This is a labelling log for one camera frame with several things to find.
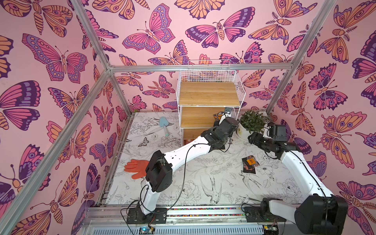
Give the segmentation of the green plant in white pot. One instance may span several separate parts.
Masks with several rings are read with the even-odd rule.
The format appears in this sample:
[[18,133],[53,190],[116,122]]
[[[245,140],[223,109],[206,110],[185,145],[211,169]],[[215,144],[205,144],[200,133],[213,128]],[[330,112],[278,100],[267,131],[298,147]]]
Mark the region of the green plant in white pot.
[[254,132],[263,133],[267,123],[269,118],[264,112],[247,111],[240,117],[237,135],[240,139],[248,141],[248,137]]

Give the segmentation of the orange tea bag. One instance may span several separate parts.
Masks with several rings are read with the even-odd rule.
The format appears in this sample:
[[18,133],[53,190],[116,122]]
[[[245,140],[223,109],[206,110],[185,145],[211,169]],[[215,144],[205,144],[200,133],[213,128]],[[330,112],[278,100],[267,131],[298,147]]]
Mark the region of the orange tea bag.
[[224,115],[225,115],[224,112],[218,112],[218,113],[215,115],[215,118],[220,120]]
[[255,159],[253,155],[245,158],[245,164],[249,169],[259,166],[258,161]]

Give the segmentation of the red tea bag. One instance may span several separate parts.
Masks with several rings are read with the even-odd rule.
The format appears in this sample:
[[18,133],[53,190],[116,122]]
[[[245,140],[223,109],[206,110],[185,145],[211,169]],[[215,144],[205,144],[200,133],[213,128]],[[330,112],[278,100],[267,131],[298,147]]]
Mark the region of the red tea bag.
[[251,169],[249,169],[249,168],[246,166],[246,164],[245,164],[245,158],[242,159],[242,162],[243,162],[243,172],[244,172],[244,173],[252,173],[252,174],[255,174],[255,173],[256,173],[255,168],[251,168]]

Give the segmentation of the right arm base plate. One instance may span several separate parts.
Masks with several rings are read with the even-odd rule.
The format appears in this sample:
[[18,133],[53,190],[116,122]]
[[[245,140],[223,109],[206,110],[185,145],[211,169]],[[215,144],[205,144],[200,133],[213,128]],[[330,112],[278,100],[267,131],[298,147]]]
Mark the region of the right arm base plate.
[[260,207],[251,207],[246,205],[241,209],[245,214],[247,222],[257,223],[273,223],[273,222],[286,222],[287,220],[270,213],[263,213]]

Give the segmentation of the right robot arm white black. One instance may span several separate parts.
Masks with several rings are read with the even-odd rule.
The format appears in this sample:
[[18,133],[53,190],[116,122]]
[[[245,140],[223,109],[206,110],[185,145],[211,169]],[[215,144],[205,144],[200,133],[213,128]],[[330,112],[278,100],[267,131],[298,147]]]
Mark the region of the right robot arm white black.
[[276,159],[289,170],[303,195],[302,204],[264,198],[260,204],[261,215],[272,214],[284,218],[306,235],[342,234],[348,204],[320,181],[304,159],[299,146],[287,141],[284,125],[268,124],[266,135],[253,132],[248,141],[266,153],[273,152]]

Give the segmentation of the teal and white spatula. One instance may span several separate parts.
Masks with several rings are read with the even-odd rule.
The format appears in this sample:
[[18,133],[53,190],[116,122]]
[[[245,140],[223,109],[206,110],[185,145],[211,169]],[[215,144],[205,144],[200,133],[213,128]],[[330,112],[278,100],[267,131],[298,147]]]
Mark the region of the teal and white spatula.
[[169,126],[169,122],[166,119],[166,117],[160,117],[160,119],[159,119],[159,126],[161,128],[163,128],[165,136],[168,137],[170,135],[170,133],[169,133],[169,131],[167,129],[167,127]]

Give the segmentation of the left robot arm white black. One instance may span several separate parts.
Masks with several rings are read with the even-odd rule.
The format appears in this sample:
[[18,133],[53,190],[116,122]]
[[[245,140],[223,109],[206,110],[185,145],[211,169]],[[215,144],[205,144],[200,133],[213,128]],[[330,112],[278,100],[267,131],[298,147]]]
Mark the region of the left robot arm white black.
[[214,150],[222,150],[237,130],[239,122],[224,118],[218,125],[205,130],[199,137],[176,150],[153,153],[146,167],[146,189],[142,189],[138,206],[144,215],[156,213],[156,204],[161,192],[172,184],[173,173],[187,162]]

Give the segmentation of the aluminium rail with coloured strip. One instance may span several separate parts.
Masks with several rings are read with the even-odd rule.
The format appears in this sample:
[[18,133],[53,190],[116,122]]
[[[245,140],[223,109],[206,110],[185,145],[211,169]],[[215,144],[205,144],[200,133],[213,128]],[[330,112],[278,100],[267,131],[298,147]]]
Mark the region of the aluminium rail with coloured strip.
[[[167,210],[167,219],[165,224],[177,223],[209,223],[209,222],[247,222],[245,214],[241,210],[246,205],[251,207],[260,207],[260,204],[247,204],[242,205],[225,205],[225,206],[177,206]],[[127,224],[126,219],[128,211],[131,207],[92,207],[88,209],[84,218],[83,225],[89,224]]]

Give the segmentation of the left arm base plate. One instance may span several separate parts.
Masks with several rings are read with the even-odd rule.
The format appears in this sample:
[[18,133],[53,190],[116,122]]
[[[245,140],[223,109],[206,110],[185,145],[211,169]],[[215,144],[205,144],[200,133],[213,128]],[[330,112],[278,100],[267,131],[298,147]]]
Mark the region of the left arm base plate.
[[153,212],[144,214],[141,208],[131,208],[126,219],[127,224],[165,224],[166,208],[156,208]]

